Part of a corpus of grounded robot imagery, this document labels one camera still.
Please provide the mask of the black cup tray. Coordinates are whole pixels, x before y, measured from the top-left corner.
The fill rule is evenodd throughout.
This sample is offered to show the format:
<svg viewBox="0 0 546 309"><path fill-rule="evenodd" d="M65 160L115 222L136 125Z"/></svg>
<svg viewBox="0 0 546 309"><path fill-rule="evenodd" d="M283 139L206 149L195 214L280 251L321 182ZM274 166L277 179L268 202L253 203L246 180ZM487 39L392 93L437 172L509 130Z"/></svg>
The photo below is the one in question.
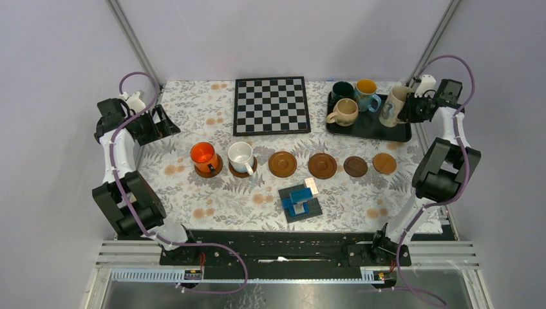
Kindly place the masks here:
<svg viewBox="0 0 546 309"><path fill-rule="evenodd" d="M355 123L350 126L340 126L337 123L326 123L326 130L335 135L371 138L391 142L409 142L412 138L410 124L397 124L386 127L379 121L379 112L360 111Z"/></svg>

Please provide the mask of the cream tall mug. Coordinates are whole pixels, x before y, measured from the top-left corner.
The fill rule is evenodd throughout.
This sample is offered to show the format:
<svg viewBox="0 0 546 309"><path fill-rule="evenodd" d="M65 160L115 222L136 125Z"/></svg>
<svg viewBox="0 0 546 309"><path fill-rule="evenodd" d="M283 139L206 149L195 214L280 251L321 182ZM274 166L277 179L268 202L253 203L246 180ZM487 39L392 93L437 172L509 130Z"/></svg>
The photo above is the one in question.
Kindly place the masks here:
<svg viewBox="0 0 546 309"><path fill-rule="evenodd" d="M398 115L402 111L409 93L411 93L411 88L407 86L392 88L379 114L379 122L383 126L395 127L402 123L398 119Z"/></svg>

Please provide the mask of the beige round mug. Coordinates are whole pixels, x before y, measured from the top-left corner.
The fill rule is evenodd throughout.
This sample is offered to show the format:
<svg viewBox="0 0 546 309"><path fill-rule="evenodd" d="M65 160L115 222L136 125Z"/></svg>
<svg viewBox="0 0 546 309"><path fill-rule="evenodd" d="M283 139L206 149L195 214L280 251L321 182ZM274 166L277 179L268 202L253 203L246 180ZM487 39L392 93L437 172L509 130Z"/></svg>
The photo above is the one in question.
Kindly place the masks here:
<svg viewBox="0 0 546 309"><path fill-rule="evenodd" d="M356 122L358 116L358 104L350 98L342 98L335 104L333 111L326 117L326 123L336 123L339 126L348 127Z"/></svg>

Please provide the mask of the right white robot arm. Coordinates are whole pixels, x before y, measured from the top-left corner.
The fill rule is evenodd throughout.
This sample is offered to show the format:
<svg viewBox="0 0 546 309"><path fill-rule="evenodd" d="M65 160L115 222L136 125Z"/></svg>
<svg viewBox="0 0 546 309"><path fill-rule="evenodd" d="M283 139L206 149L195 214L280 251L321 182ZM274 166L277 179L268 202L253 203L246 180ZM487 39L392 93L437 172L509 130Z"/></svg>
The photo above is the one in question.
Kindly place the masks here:
<svg viewBox="0 0 546 309"><path fill-rule="evenodd" d="M464 134L464 107L458 102L462 83L451 79L436 82L431 75L414 81L412 88L402 90L406 98L397 118L405 123L430 121L438 126L439 136L414 173L414 193L373 237L368 257L378 265L399 262L425 219L459 199L481 159L480 151L469 145Z"/></svg>

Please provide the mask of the black white chessboard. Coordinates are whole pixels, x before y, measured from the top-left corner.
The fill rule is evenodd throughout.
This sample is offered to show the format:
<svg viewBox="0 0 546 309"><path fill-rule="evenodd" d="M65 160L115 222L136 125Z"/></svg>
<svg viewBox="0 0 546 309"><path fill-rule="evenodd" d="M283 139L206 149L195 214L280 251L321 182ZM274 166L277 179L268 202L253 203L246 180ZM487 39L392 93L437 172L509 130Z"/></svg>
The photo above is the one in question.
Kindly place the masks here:
<svg viewBox="0 0 546 309"><path fill-rule="evenodd" d="M234 136L311 132L303 76L237 79L234 85Z"/></svg>

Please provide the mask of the brown wooden ringed coaster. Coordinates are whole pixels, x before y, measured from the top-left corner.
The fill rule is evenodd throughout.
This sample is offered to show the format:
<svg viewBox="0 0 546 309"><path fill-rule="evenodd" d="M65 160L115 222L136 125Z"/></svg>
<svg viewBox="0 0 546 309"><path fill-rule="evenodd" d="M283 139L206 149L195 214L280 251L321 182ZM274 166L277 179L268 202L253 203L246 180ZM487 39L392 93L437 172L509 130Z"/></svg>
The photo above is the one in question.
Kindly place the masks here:
<svg viewBox="0 0 546 309"><path fill-rule="evenodd" d="M268 159L269 171L276 177L286 178L293 175L297 169L297 160L292 153L278 151Z"/></svg>
<svg viewBox="0 0 546 309"><path fill-rule="evenodd" d="M218 175L222 171L224 164L223 164L223 159L220 155L217 154L216 159L217 159L216 166L214 166L213 164L207 164L206 171L204 169L201 170L198 164L194 164L194 170L196 174L202 178L212 178Z"/></svg>
<svg viewBox="0 0 546 309"><path fill-rule="evenodd" d="M310 157L308 170L313 177L326 180L337 172L337 162L329 154L317 153Z"/></svg>
<svg viewBox="0 0 546 309"><path fill-rule="evenodd" d="M232 163L229 162L229 171L232 173L233 176L235 177L238 177L238 178L247 178L249 176L252 176L256 170L258 168L258 161L257 161L257 158L254 156L254 161L252 163L252 173L249 174L247 171L245 172L239 172L237 170L235 170L235 168L232 166Z"/></svg>

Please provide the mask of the orange mug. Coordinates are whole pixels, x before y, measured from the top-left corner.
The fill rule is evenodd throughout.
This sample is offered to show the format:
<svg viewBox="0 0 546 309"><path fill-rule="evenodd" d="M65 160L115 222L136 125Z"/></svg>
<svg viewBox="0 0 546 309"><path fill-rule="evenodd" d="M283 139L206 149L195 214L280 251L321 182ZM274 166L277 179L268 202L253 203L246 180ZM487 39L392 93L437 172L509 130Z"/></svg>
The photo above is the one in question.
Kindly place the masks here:
<svg viewBox="0 0 546 309"><path fill-rule="evenodd" d="M207 170L207 164L213 164L216 166L216 151L214 147L208 142L199 142L195 144L191 149L191 160L194 164L198 164L201 170Z"/></svg>

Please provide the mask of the dark walnut coaster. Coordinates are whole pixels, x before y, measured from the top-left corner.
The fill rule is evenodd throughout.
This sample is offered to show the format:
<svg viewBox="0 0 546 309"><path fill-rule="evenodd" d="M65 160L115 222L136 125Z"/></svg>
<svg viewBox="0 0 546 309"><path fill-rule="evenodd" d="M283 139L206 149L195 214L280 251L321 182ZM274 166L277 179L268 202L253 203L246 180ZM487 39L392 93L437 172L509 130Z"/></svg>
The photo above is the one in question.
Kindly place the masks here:
<svg viewBox="0 0 546 309"><path fill-rule="evenodd" d="M351 177L359 178L368 172L368 164L358 156L348 157L343 164L344 171Z"/></svg>

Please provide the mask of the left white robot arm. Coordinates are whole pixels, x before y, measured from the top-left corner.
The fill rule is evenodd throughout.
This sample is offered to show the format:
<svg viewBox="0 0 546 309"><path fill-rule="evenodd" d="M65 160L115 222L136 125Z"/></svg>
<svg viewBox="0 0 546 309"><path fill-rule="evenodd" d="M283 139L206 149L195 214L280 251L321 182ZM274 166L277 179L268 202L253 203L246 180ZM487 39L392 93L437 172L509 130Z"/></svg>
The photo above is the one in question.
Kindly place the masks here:
<svg viewBox="0 0 546 309"><path fill-rule="evenodd" d="M160 198L138 172L135 154L140 146L180 133L180 128L155 106L141 115L121 98L97 104L101 118L95 140L104 151L105 173L92 197L120 238L149 238L186 265L196 262L199 246L189 241L183 225L167 218Z"/></svg>

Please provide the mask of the blue mug yellow inside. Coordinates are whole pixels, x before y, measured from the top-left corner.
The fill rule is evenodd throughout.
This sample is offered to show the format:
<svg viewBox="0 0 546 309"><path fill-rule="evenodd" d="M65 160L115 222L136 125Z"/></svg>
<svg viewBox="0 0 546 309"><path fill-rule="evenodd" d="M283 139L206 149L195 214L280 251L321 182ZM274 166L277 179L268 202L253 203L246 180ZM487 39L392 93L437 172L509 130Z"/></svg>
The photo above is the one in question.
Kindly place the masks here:
<svg viewBox="0 0 546 309"><path fill-rule="evenodd" d="M377 94L377 85L370 79L359 80L354 86L354 101L360 112L377 112L381 108L382 99Z"/></svg>

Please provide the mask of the light orange coaster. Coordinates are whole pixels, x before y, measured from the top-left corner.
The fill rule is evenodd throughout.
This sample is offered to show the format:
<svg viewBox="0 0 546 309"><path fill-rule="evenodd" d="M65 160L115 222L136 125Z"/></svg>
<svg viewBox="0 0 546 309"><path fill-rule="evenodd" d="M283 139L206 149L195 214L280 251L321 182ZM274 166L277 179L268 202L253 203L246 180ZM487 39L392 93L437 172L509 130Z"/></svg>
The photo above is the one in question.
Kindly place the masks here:
<svg viewBox="0 0 546 309"><path fill-rule="evenodd" d="M375 170L381 174L389 175L396 171L397 162L387 153L379 153L374 156L372 164Z"/></svg>

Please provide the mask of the white mug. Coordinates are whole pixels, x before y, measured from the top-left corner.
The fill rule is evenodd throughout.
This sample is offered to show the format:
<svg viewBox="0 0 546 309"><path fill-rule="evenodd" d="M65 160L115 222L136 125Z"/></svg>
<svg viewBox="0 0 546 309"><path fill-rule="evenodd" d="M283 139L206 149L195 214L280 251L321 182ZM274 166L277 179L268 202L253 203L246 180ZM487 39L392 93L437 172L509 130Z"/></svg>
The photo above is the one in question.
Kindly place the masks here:
<svg viewBox="0 0 546 309"><path fill-rule="evenodd" d="M238 173L254 174L254 154L246 142L233 143L228 149L229 162Z"/></svg>

